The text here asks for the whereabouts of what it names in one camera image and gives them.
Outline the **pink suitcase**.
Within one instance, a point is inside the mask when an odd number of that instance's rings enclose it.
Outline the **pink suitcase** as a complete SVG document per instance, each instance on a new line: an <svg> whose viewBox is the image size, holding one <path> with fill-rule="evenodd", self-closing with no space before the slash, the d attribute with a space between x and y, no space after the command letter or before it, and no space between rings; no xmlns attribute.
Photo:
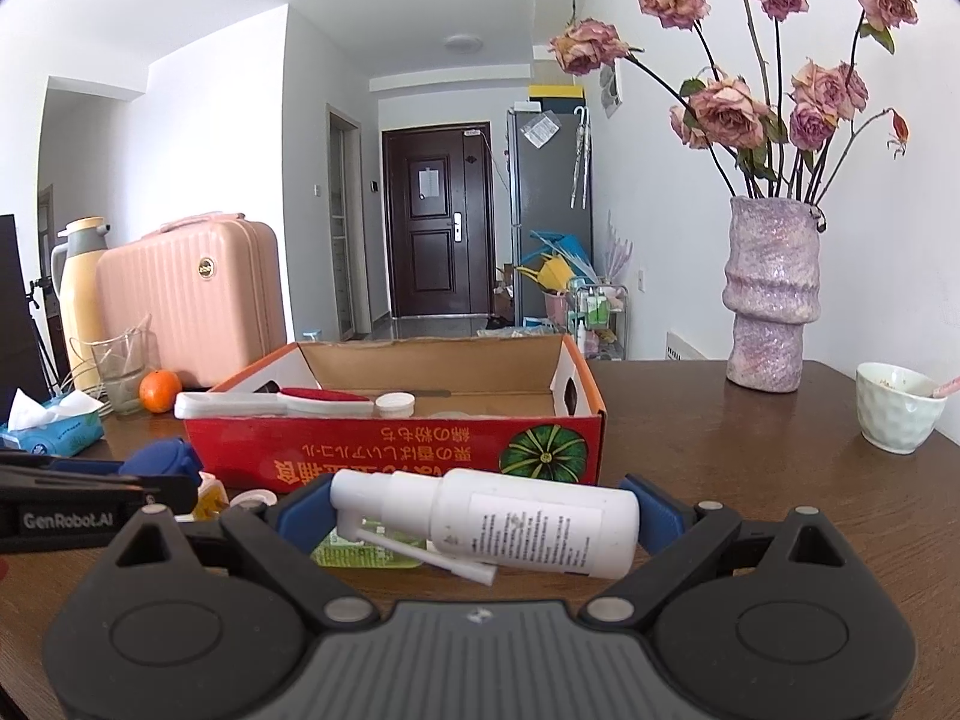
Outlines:
<svg viewBox="0 0 960 720"><path fill-rule="evenodd" d="M96 288L104 331L144 328L151 362L190 388L286 344L277 236L241 213L174 221L108 250Z"/></svg>

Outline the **white ridged cap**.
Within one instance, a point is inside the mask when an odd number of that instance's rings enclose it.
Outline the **white ridged cap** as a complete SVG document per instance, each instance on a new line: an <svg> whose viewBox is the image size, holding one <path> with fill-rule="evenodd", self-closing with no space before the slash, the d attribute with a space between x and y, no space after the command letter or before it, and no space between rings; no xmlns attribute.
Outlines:
<svg viewBox="0 0 960 720"><path fill-rule="evenodd" d="M416 398L409 392L387 392L374 400L377 414L381 418L404 419L415 415Z"/></svg>

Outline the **orange fruit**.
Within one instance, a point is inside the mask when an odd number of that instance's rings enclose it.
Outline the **orange fruit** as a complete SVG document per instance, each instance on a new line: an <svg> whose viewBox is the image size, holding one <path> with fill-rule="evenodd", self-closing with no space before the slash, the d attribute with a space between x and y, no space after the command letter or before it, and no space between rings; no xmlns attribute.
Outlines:
<svg viewBox="0 0 960 720"><path fill-rule="evenodd" d="M176 372L156 369L140 380L139 400L146 411L153 415L164 415L174 408L181 392L182 383Z"/></svg>

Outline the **blue plastic lid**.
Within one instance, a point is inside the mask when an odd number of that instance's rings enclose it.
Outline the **blue plastic lid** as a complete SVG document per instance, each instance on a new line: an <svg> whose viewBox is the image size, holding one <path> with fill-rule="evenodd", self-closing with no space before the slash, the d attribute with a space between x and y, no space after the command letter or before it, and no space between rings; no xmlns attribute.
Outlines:
<svg viewBox="0 0 960 720"><path fill-rule="evenodd" d="M156 440L122 461L119 475L182 476L198 488L202 484L203 466L194 447L182 437Z"/></svg>

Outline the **pink textured vase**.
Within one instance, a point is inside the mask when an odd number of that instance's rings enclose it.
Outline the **pink textured vase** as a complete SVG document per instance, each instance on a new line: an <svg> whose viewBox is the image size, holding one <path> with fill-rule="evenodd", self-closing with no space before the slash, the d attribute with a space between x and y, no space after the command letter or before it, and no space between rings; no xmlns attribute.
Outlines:
<svg viewBox="0 0 960 720"><path fill-rule="evenodd" d="M792 394L804 328L820 317L818 216L789 199L731 200L722 304L734 314L726 376L765 394Z"/></svg>

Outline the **yellow thermos jug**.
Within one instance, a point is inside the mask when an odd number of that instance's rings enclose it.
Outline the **yellow thermos jug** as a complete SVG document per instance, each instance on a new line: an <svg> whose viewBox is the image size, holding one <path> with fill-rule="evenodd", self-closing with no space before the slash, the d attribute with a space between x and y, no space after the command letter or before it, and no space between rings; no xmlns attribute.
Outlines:
<svg viewBox="0 0 960 720"><path fill-rule="evenodd" d="M106 338L99 307L96 268L107 250L110 224L103 216L86 216L68 223L57 234L60 244L50 252L53 292L68 353L68 378L76 390L99 385L91 346Z"/></svg>

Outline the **white round disc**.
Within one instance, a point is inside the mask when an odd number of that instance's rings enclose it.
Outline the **white round disc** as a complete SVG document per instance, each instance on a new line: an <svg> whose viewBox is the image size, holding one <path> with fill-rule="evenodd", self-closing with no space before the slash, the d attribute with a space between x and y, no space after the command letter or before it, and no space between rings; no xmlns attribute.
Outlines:
<svg viewBox="0 0 960 720"><path fill-rule="evenodd" d="M268 489L249 489L231 497L229 505L231 507L257 507L257 505L272 507L277 502L278 496Z"/></svg>

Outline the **green spray bottle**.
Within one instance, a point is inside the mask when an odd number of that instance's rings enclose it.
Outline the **green spray bottle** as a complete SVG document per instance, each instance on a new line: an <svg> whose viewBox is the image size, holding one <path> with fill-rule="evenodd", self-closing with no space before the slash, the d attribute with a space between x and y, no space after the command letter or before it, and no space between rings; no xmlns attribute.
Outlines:
<svg viewBox="0 0 960 720"><path fill-rule="evenodd" d="M377 520L365 518L364 530L370 530L379 536L397 539L400 543L410 544L424 550L427 542L423 538L413 538L405 533L394 532ZM320 567L327 569L415 569L421 566L420 559L404 556L393 550L386 550L368 541L352 541L343 538L332 530L311 553L311 559Z"/></svg>

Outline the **blue tissue pack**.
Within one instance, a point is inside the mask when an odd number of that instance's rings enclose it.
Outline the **blue tissue pack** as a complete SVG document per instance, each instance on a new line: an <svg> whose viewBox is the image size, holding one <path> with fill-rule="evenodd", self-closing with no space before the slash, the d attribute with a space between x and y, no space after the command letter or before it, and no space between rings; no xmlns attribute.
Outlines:
<svg viewBox="0 0 960 720"><path fill-rule="evenodd" d="M103 404L85 392L39 403L18 390L2 426L2 445L28 454L73 457L104 437L101 408Z"/></svg>

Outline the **red cardboard box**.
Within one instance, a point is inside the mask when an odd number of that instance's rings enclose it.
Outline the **red cardboard box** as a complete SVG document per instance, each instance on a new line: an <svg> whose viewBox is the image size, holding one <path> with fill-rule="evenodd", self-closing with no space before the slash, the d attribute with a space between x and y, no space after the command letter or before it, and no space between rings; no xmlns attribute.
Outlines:
<svg viewBox="0 0 960 720"><path fill-rule="evenodd" d="M229 488L291 493L325 473L454 468L596 483L605 405L566 335L288 344L210 392L324 388L373 403L416 398L411 418L188 419L203 468Z"/></svg>

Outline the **white spray bottle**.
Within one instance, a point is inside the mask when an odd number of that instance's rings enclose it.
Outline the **white spray bottle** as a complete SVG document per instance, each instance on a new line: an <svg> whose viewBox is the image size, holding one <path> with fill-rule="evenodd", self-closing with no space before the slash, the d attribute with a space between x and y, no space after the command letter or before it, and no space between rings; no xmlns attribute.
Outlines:
<svg viewBox="0 0 960 720"><path fill-rule="evenodd" d="M500 566L622 578L640 504L622 489L457 468L444 476L334 476L337 533L490 585Z"/></svg>

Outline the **grey refrigerator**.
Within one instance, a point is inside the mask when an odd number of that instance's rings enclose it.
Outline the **grey refrigerator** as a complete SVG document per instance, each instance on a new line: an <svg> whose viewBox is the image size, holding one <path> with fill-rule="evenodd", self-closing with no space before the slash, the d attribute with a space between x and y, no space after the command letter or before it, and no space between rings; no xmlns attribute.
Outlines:
<svg viewBox="0 0 960 720"><path fill-rule="evenodd" d="M589 110L534 109L516 103L506 114L506 172L514 266L514 323L545 315L542 289L521 268L534 268L547 242L573 236L592 260Z"/></svg>

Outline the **red white lint brush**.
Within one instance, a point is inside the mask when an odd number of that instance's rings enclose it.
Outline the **red white lint brush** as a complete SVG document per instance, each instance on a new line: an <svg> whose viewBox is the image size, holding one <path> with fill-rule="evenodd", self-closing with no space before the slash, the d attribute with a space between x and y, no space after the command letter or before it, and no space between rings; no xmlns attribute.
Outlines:
<svg viewBox="0 0 960 720"><path fill-rule="evenodd" d="M181 392L174 401L174 416L215 418L369 418L374 403L361 395L324 388L282 388L278 392Z"/></svg>

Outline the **metal storage cart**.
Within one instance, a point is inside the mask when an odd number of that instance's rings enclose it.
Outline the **metal storage cart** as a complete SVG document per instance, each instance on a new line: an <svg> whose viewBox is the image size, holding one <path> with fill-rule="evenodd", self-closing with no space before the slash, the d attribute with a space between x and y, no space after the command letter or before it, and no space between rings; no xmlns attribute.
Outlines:
<svg viewBox="0 0 960 720"><path fill-rule="evenodd" d="M586 359L626 358L626 303L623 284L573 278L566 291L566 327Z"/></svg>

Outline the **clear glass cup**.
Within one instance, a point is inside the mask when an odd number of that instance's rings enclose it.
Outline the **clear glass cup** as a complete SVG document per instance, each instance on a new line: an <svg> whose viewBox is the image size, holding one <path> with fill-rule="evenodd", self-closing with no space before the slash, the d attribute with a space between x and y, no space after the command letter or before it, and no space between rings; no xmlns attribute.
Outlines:
<svg viewBox="0 0 960 720"><path fill-rule="evenodd" d="M140 383L153 371L151 316L126 328L112 338L98 341L68 340L68 348L91 362L98 372L107 405L116 416L135 415L143 410Z"/></svg>

